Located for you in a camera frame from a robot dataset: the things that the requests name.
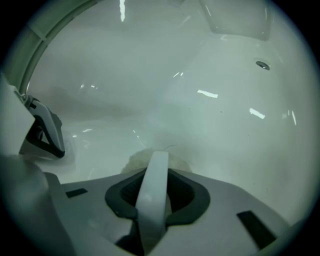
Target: drain hole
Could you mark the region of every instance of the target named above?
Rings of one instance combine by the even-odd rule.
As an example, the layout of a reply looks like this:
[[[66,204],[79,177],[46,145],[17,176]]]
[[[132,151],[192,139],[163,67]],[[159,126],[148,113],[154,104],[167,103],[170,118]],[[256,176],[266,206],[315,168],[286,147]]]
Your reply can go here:
[[[266,63],[264,63],[262,61],[257,61],[255,64],[257,64],[260,68],[263,68],[265,70],[270,70],[269,65],[267,65]]]

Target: black rubber gasket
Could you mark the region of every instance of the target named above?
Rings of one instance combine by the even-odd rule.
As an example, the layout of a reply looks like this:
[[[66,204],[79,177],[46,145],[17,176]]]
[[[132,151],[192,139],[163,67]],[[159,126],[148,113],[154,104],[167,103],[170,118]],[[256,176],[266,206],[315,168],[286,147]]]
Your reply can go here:
[[[118,217],[138,219],[135,205],[145,173],[146,169],[106,191],[105,201]],[[168,170],[167,194],[172,214],[166,218],[166,227],[193,223],[210,204],[210,195],[204,186],[171,169]]]

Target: white bathtub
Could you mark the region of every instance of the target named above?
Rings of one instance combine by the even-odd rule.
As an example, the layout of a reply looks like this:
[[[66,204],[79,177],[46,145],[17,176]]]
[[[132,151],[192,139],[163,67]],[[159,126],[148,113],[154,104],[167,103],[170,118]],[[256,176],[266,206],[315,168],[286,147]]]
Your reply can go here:
[[[318,66],[275,6],[257,38],[261,27],[213,31],[204,2],[126,1],[121,17],[102,1],[70,22],[27,91],[62,120],[66,154],[28,158],[70,183],[165,150],[172,167],[235,184],[294,224],[320,178]]]

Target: black rectangular slot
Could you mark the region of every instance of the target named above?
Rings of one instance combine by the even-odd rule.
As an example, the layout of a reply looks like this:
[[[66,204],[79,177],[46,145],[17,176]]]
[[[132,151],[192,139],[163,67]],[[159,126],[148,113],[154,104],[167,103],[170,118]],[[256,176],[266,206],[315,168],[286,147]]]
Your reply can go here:
[[[267,247],[276,240],[276,237],[252,211],[240,212],[237,216],[260,249]]]
[[[33,104],[33,103],[30,104],[30,108],[36,109],[36,107],[37,106],[35,104]]]
[[[79,195],[87,193],[87,192],[88,191],[86,189],[79,188],[79,189],[76,189],[76,190],[71,190],[71,191],[65,192],[65,194],[66,194],[66,196],[68,198],[73,198],[73,197],[79,196]]]

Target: white plastic handle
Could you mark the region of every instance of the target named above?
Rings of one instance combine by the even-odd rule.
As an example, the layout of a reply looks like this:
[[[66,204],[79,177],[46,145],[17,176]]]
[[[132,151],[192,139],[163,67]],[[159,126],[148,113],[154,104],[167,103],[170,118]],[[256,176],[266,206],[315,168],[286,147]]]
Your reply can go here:
[[[138,226],[145,254],[157,244],[165,231],[168,165],[168,152],[153,153],[136,200],[135,208],[138,211]]]

